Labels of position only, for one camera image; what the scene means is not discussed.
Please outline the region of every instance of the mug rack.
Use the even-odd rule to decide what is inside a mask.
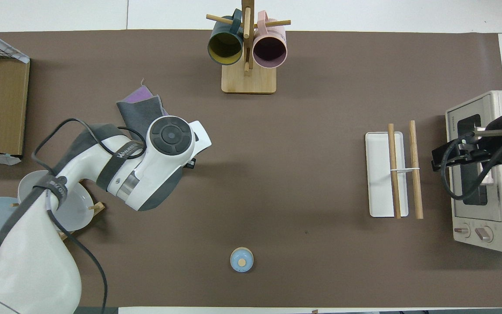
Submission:
[[[241,0],[243,12],[243,56],[234,64],[222,66],[221,88],[224,93],[231,94],[273,94],[276,91],[276,69],[254,66],[253,39],[255,38],[254,23],[255,0]],[[207,19],[226,24],[232,20],[207,14]],[[266,26],[290,25],[291,20],[267,22]]]

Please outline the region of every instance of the white tray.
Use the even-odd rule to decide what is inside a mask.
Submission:
[[[396,142],[397,169],[404,169],[404,137],[394,133]],[[394,217],[392,185],[390,183],[390,157],[387,132],[365,134],[365,155],[367,157],[367,186],[369,190],[369,213],[373,217]],[[398,172],[398,193],[400,215],[408,216],[408,193],[406,173]]]

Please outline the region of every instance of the black strap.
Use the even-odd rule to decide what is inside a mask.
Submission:
[[[25,199],[18,205],[15,211],[10,215],[7,221],[0,229],[0,246],[5,240],[5,237],[10,232],[10,230],[14,227],[16,222],[28,211],[30,206],[34,204],[34,201],[42,195],[44,192],[44,188],[32,187],[32,191],[28,193]]]
[[[142,149],[142,145],[135,141],[129,141],[113,154],[104,169],[98,175],[96,184],[103,190],[108,190],[108,185],[112,181],[114,175],[119,171],[127,158],[133,155],[136,151]]]
[[[59,208],[67,199],[67,187],[65,186],[65,183],[67,183],[66,177],[54,177],[53,175],[47,174],[38,180],[33,187],[49,189],[55,197],[58,198]]]

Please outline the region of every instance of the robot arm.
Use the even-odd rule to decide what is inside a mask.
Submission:
[[[502,164],[502,116],[491,121],[484,129],[475,128],[457,139],[438,147],[432,151],[431,165],[435,172],[441,173],[446,192],[454,199],[470,197],[482,183],[486,174],[496,165]],[[482,163],[484,167],[472,186],[462,191],[462,195],[455,195],[450,189],[445,169],[454,165]]]
[[[181,169],[211,145],[199,121],[163,116],[146,134],[145,153],[128,159],[142,151],[139,143],[113,125],[91,129],[114,154],[81,133],[54,167],[56,175],[38,182],[0,232],[0,314],[71,314],[78,306],[78,269],[46,212],[58,210],[76,182],[95,181],[137,211],[152,209],[173,191]]]

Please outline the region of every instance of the grey cloth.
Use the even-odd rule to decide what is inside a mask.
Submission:
[[[152,121],[168,115],[158,95],[136,103],[117,102],[117,107],[125,121],[125,126],[139,132],[143,137],[146,137]],[[133,133],[131,135],[133,139],[138,139],[137,135]]]

